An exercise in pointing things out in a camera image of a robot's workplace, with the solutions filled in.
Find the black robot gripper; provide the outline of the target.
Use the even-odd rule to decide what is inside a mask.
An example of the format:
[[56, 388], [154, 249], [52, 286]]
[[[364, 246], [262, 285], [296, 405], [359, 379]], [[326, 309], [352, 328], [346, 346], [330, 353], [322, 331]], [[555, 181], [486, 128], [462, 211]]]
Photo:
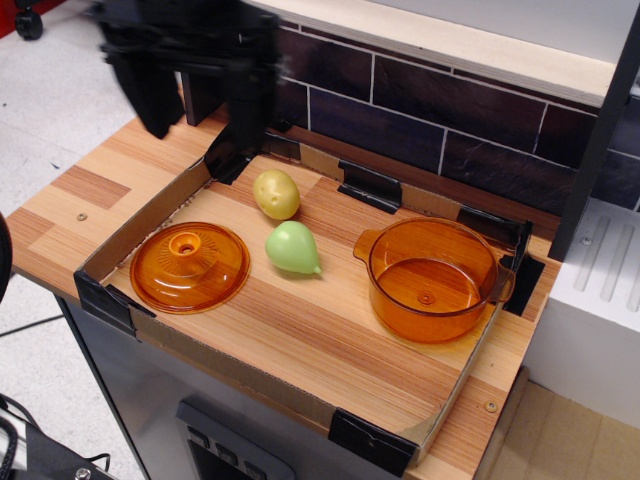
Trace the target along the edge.
[[246, 1], [95, 1], [101, 50], [146, 130], [163, 139], [185, 114], [173, 72], [224, 77], [237, 151], [253, 153], [273, 118], [279, 17]]

